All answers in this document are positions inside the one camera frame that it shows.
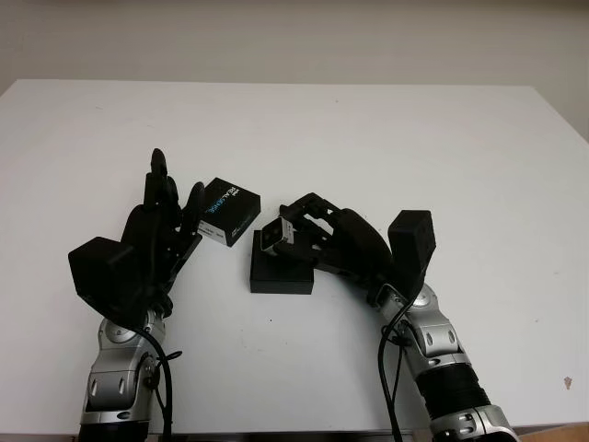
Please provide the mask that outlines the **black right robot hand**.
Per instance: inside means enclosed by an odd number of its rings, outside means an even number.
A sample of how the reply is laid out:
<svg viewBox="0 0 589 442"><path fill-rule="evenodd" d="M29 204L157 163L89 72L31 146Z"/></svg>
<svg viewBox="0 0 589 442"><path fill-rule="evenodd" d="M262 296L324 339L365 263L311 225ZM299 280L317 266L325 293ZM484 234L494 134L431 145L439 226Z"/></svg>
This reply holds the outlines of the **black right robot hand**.
<svg viewBox="0 0 589 442"><path fill-rule="evenodd" d="M347 277L370 290L388 282L391 251L381 235L352 209L339 208L311 192L292 204L281 205L279 218L289 232L264 250Z"/></svg>

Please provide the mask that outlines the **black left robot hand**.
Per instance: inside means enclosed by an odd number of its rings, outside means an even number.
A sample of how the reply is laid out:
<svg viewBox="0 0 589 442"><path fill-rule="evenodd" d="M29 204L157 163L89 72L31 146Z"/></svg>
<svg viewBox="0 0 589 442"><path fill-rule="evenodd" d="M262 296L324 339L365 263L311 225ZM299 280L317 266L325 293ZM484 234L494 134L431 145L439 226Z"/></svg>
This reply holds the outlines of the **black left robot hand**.
<svg viewBox="0 0 589 442"><path fill-rule="evenodd" d="M131 211L121 240L138 253L146 306L164 318L173 309L169 292L202 240L198 227L204 196L204 185L198 181L186 205L180 206L165 155L158 148L153 151L151 170L145 176L144 201Z"/></svg>

